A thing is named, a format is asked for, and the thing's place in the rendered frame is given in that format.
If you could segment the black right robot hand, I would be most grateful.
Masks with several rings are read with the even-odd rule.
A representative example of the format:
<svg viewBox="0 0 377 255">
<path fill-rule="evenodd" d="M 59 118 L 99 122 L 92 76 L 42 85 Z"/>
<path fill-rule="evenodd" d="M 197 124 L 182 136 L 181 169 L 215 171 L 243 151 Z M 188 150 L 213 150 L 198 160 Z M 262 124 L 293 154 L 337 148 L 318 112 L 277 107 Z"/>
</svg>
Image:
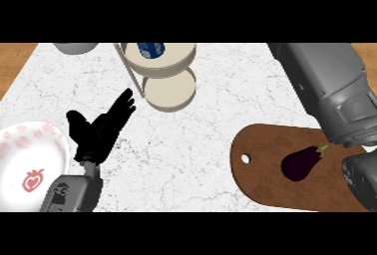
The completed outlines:
<svg viewBox="0 0 377 255">
<path fill-rule="evenodd" d="M 342 161 L 342 173 L 361 205 L 377 212 L 377 151 L 348 156 Z"/>
</svg>

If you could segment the brown wooden cutting board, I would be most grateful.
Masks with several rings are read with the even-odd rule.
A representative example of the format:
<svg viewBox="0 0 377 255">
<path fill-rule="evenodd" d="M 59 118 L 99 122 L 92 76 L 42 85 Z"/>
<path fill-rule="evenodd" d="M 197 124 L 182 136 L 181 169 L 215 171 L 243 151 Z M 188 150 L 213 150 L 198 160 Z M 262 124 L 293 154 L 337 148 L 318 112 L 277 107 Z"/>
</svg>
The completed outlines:
<svg viewBox="0 0 377 255">
<path fill-rule="evenodd" d="M 312 145 L 324 145 L 324 158 L 308 177 L 290 181 L 281 173 L 284 157 Z M 363 146 L 331 144 L 321 129 L 265 124 L 237 134 L 229 153 L 231 171 L 244 195 L 269 206 L 314 211 L 367 211 L 349 190 L 342 174 L 345 157 L 364 152 Z"/>
</svg>

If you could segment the white plate with red pattern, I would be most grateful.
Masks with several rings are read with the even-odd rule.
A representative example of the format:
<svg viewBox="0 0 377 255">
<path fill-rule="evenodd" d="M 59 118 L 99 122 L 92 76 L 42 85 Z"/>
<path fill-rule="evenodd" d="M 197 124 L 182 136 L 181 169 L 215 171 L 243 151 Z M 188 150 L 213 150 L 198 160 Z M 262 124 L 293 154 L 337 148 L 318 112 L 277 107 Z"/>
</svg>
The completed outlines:
<svg viewBox="0 0 377 255">
<path fill-rule="evenodd" d="M 49 187 L 67 173 L 70 145 L 49 123 L 24 122 L 0 130 L 0 212 L 40 210 Z"/>
</svg>

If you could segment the grey bowl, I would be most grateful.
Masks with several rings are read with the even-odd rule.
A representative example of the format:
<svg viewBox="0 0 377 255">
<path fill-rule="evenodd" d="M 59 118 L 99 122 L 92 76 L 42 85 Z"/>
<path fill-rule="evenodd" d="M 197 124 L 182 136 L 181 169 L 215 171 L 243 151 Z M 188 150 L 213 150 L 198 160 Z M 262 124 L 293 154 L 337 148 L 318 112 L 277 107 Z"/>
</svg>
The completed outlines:
<svg viewBox="0 0 377 255">
<path fill-rule="evenodd" d="M 98 43 L 55 43 L 55 46 L 64 54 L 82 55 L 96 48 Z"/>
</svg>

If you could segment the beige tiered basket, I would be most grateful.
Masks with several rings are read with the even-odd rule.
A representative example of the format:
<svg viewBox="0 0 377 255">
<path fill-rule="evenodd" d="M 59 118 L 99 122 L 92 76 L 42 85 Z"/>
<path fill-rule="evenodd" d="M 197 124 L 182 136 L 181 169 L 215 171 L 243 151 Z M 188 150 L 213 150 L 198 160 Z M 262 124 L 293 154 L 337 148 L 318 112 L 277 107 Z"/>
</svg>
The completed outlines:
<svg viewBox="0 0 377 255">
<path fill-rule="evenodd" d="M 142 56 L 136 43 L 114 44 L 142 98 L 161 112 L 182 110 L 195 96 L 195 74 L 190 68 L 195 43 L 166 43 L 156 59 Z"/>
</svg>

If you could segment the blue can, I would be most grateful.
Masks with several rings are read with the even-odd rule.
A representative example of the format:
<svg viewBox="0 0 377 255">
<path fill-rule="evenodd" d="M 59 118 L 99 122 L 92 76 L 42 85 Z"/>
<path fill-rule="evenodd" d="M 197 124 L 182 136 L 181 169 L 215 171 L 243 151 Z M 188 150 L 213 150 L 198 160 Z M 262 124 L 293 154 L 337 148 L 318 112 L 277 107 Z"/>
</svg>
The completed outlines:
<svg viewBox="0 0 377 255">
<path fill-rule="evenodd" d="M 164 54 L 166 45 L 163 43 L 139 43 L 138 46 L 147 59 L 156 59 Z"/>
</svg>

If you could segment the dark purple eggplant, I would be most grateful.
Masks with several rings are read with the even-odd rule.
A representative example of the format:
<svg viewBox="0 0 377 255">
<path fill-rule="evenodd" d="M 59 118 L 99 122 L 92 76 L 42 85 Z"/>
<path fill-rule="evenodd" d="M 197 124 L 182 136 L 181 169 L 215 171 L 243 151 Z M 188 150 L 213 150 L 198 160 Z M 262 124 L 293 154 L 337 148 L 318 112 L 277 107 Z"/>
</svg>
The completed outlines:
<svg viewBox="0 0 377 255">
<path fill-rule="evenodd" d="M 283 159 L 281 172 L 292 181 L 300 181 L 306 178 L 314 166 L 324 156 L 327 147 L 327 144 L 323 146 L 309 146 L 303 150 L 292 153 Z"/>
</svg>

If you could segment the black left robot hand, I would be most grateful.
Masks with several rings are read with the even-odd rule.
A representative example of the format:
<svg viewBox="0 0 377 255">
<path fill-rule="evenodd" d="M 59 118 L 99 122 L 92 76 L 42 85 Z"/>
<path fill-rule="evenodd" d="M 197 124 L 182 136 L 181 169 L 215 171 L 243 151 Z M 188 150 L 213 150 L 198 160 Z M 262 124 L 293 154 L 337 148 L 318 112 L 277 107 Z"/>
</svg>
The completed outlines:
<svg viewBox="0 0 377 255">
<path fill-rule="evenodd" d="M 105 162 L 135 110 L 133 91 L 126 89 L 110 110 L 92 123 L 79 111 L 67 112 L 70 137 L 79 146 L 74 156 L 77 162 L 89 161 L 95 165 Z"/>
</svg>

